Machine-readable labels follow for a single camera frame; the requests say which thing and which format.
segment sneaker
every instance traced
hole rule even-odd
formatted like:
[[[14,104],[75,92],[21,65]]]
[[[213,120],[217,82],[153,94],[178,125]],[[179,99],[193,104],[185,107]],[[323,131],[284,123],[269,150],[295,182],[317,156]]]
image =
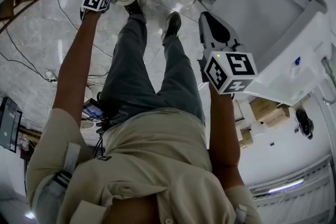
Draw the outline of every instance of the sneaker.
[[[172,12],[167,18],[167,29],[162,35],[162,41],[164,41],[168,36],[177,36],[177,32],[179,32],[181,24],[181,17],[178,12]]]
[[[141,10],[141,7],[139,5],[138,0],[134,1],[130,5],[125,6],[125,9],[126,9],[126,11],[128,12],[129,15],[132,15],[132,14],[144,15],[142,10]]]

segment ceiling light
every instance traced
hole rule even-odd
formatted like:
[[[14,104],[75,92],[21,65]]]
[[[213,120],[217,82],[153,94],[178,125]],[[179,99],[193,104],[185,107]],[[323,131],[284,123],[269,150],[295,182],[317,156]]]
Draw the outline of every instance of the ceiling light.
[[[34,216],[33,212],[25,213],[25,217],[29,218],[29,219],[35,219],[35,216]]]
[[[288,183],[286,185],[283,185],[281,187],[270,189],[268,193],[276,193],[278,191],[281,191],[281,190],[284,190],[284,189],[287,189],[287,188],[291,188],[291,187],[300,185],[302,183],[303,183],[303,179],[299,179],[299,180],[293,181],[291,183]]]

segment gray jeans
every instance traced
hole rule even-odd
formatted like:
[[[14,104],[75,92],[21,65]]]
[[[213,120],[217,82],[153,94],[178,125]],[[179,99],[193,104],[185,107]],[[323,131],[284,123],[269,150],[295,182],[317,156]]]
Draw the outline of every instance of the gray jeans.
[[[142,113],[160,108],[186,111],[205,122],[194,71],[175,35],[164,40],[166,70],[161,90],[155,93],[143,55],[147,44],[146,20],[133,14],[121,29],[112,65],[100,94],[100,102],[113,108],[112,126]]]

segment beige shirt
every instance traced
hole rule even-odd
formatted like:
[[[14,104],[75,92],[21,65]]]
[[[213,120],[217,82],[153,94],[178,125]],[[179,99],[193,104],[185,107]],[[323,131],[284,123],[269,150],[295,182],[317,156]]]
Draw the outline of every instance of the beige shirt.
[[[212,174],[204,125],[191,114],[161,109],[109,129],[104,144],[110,158],[101,160],[88,153],[74,119],[52,110],[28,167],[30,205],[40,182],[63,169],[69,143],[81,148],[57,223],[100,223],[113,199],[151,194],[162,224],[261,223],[249,190],[224,192]]]

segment man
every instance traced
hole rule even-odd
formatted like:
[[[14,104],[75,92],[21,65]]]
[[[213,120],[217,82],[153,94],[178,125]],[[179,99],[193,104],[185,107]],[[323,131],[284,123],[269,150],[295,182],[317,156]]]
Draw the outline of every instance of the man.
[[[240,177],[230,95],[211,92],[211,137],[191,63],[167,19],[166,70],[155,93],[143,62],[146,20],[137,2],[119,33],[99,102],[116,111],[92,159],[79,126],[100,13],[88,12],[60,68],[53,110],[29,163],[29,204],[42,223],[261,223]]]

